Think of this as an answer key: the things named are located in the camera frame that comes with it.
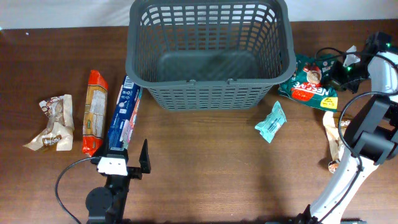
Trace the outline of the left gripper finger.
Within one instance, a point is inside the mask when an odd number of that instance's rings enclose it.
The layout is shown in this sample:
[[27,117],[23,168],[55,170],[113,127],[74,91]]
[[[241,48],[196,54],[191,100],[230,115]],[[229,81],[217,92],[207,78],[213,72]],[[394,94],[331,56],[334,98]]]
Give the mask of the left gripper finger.
[[149,151],[148,151],[148,141],[147,139],[144,140],[141,154],[139,157],[139,163],[141,166],[141,172],[143,174],[150,174],[151,173],[151,164],[149,159]]
[[109,139],[106,138],[102,145],[93,154],[93,157],[106,157],[109,151]]

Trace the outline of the orange spaghetti packet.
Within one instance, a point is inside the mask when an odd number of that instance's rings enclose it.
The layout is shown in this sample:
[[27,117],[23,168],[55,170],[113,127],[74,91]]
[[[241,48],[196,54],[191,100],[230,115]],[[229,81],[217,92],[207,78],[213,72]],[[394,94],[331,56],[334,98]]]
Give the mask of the orange spaghetti packet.
[[104,141],[108,83],[99,71],[91,70],[83,118],[82,152],[91,157]]

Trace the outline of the blue pasta box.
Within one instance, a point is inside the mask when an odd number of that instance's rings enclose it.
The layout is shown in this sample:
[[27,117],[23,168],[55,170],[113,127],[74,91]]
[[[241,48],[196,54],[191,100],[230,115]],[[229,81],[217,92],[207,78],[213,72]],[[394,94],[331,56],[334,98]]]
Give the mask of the blue pasta box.
[[125,76],[119,91],[116,108],[107,133],[110,149],[127,149],[134,131],[142,89]]

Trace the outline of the green Nescafe coffee bag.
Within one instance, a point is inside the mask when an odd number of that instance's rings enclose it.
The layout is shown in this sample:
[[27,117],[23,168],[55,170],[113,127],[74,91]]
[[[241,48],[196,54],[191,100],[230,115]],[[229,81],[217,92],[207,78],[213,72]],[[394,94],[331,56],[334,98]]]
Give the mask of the green Nescafe coffee bag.
[[311,108],[337,111],[338,94],[328,84],[335,63],[330,54],[318,60],[297,54],[294,74],[279,85],[278,94]]

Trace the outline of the beige Pantree snack bag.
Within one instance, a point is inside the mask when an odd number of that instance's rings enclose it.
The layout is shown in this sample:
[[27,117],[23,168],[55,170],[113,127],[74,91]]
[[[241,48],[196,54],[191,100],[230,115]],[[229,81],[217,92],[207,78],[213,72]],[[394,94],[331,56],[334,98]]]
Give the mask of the beige Pantree snack bag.
[[326,111],[322,120],[330,148],[331,161],[328,163],[328,169],[331,173],[338,168],[344,153],[344,144],[338,132],[339,117],[340,112]]

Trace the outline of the light green wipes packet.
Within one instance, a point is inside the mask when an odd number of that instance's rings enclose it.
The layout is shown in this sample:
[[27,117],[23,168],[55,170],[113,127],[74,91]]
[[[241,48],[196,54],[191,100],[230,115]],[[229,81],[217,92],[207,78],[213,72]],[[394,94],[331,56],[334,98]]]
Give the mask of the light green wipes packet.
[[278,130],[287,122],[285,113],[281,104],[276,101],[271,112],[266,116],[264,121],[257,123],[254,129],[270,144]]

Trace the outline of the grey plastic shopping basket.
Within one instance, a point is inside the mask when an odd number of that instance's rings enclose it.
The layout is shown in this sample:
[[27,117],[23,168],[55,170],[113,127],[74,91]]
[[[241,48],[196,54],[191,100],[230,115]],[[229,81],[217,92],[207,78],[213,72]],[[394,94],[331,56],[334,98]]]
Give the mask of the grey plastic shopping basket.
[[284,0],[135,1],[126,73],[167,110],[256,106],[295,71]]

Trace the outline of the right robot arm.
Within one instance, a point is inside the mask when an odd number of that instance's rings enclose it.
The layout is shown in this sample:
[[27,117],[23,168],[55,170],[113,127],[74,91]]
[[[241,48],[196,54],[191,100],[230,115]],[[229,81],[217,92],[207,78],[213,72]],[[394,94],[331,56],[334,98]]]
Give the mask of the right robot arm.
[[348,204],[367,179],[386,160],[397,155],[397,129],[379,126],[386,120],[397,127],[397,47],[391,36],[377,32],[368,37],[361,56],[361,71],[371,79],[371,99],[338,131],[344,153],[322,194],[294,223],[339,223]]

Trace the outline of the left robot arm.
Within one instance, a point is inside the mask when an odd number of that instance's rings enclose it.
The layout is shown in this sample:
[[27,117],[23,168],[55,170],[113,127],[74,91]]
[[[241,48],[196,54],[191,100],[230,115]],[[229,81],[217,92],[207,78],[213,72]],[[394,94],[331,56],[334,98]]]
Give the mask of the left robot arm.
[[141,180],[143,174],[151,172],[148,152],[148,142],[144,141],[139,157],[139,167],[129,167],[126,149],[111,149],[109,143],[104,143],[95,159],[98,172],[106,177],[103,187],[97,187],[89,192],[85,205],[88,210],[87,223],[131,223],[124,218],[130,181]]

